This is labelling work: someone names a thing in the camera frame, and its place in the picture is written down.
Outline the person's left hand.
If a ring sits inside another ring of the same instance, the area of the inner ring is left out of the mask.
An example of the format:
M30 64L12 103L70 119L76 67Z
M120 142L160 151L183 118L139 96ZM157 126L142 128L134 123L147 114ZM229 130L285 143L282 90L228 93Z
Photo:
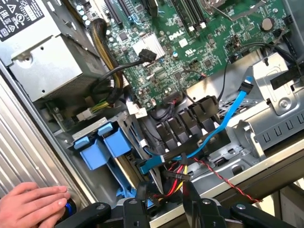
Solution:
M0 199L2 228L53 228L63 217L70 193L65 186L23 182Z

